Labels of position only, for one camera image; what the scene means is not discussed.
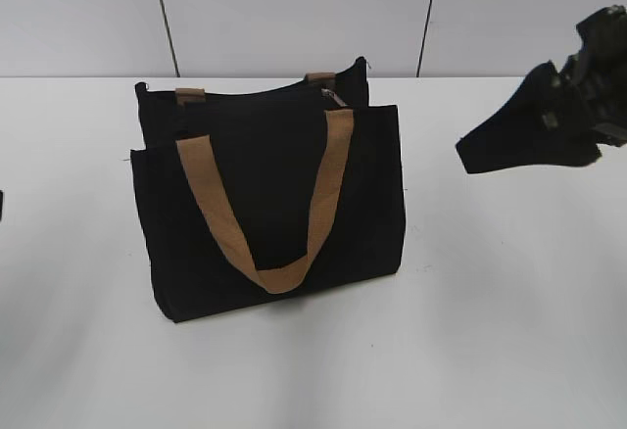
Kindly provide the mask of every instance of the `zipper pull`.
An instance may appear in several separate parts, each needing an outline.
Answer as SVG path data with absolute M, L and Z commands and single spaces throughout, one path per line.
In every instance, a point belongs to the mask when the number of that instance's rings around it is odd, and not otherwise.
M 322 96 L 324 96 L 325 98 L 331 98 L 340 108 L 346 108 L 348 106 L 348 104 L 342 101 L 342 98 L 340 98 L 337 94 L 335 94 L 335 92 L 331 91 L 330 89 L 321 88 L 321 90 Z

